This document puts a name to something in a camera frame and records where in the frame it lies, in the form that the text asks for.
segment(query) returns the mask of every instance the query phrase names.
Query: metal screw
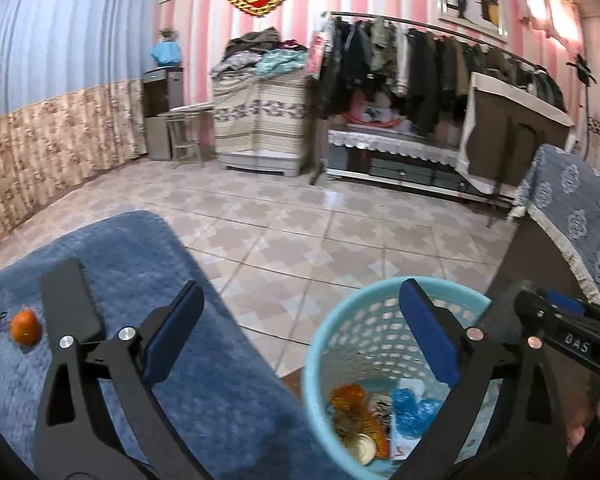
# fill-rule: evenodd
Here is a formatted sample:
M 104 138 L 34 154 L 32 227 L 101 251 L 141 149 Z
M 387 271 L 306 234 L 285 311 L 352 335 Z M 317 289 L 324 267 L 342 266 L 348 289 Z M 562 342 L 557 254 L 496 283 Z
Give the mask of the metal screw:
M 70 335 L 65 335 L 60 339 L 60 348 L 69 348 L 72 344 L 74 344 L 74 338 Z
M 482 338 L 484 338 L 484 332 L 482 332 L 482 330 L 480 330 L 479 328 L 472 326 L 471 328 L 467 329 L 466 336 L 471 341 L 481 341 Z
M 533 348 L 534 350 L 538 350 L 539 348 L 542 348 L 542 340 L 536 336 L 531 336 L 529 339 L 526 340 L 526 343 L 531 346 L 531 348 Z
M 125 326 L 120 332 L 118 332 L 118 337 L 122 339 L 122 341 L 129 341 L 133 339 L 136 335 L 136 329 L 132 326 Z

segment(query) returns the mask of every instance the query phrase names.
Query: orange plastic bag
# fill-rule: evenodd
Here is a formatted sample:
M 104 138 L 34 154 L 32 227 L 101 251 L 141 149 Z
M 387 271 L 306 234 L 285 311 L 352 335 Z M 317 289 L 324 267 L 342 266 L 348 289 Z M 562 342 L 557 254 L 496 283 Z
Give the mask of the orange plastic bag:
M 331 394 L 334 408 L 360 416 L 362 433 L 370 436 L 376 443 L 376 458 L 389 458 L 389 439 L 386 431 L 367 409 L 366 399 L 366 391 L 357 384 L 341 386 Z

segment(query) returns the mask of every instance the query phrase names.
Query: striped cloth cover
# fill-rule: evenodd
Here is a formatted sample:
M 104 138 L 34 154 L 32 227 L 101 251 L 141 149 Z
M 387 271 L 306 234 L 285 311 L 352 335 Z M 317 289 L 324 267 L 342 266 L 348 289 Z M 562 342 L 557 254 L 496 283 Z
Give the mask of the striped cloth cover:
M 303 70 L 256 79 L 246 69 L 215 78 L 213 92 L 216 152 L 307 153 Z

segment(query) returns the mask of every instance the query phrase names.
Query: tiled floor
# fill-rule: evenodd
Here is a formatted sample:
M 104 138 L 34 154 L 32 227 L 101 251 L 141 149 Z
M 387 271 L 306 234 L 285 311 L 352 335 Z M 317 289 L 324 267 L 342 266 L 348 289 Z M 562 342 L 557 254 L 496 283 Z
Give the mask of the tiled floor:
M 397 190 L 144 160 L 51 204 L 0 245 L 0 268 L 91 222 L 146 209 L 177 233 L 280 376 L 356 288 L 406 274 L 485 291 L 515 226 Z

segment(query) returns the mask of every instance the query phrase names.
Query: small stool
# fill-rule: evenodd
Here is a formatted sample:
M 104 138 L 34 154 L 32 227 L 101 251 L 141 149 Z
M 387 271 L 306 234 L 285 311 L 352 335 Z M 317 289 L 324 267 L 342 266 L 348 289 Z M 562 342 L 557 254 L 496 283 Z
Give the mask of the small stool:
M 189 162 L 189 160 L 185 159 L 189 157 L 189 150 L 195 148 L 198 161 L 201 166 L 204 166 L 202 151 L 200 150 L 200 137 L 198 135 L 199 127 L 196 127 L 194 124 L 194 119 L 199 118 L 203 114 L 211 113 L 213 109 L 213 103 L 200 103 L 172 108 L 167 113 L 161 114 L 167 124 L 167 131 L 171 138 L 173 160 L 180 164 Z M 187 137 L 187 123 L 191 125 L 192 139 Z

